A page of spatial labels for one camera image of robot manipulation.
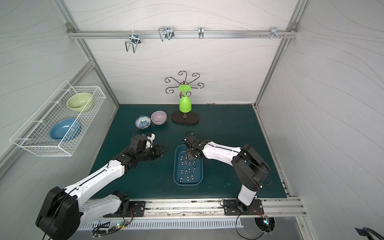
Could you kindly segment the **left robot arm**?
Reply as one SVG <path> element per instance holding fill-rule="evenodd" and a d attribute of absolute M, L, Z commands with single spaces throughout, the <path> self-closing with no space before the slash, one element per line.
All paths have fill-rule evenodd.
<path fill-rule="evenodd" d="M 67 240 L 80 226 L 99 217 L 133 217 L 129 197 L 119 191 L 98 200 L 92 201 L 91 197 L 109 183 L 134 170 L 138 163 L 149 163 L 162 157 L 168 149 L 154 144 L 154 139 L 154 134 L 135 135 L 127 148 L 99 170 L 65 188 L 51 189 L 37 216 L 36 226 L 51 240 Z"/>

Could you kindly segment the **teal plastic storage box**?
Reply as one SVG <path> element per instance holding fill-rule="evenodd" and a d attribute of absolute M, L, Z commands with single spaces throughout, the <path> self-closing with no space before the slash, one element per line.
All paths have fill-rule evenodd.
<path fill-rule="evenodd" d="M 173 179 L 180 187 L 196 187 L 204 178 L 203 161 L 190 161 L 187 149 L 185 145 L 179 145 L 175 150 Z"/>

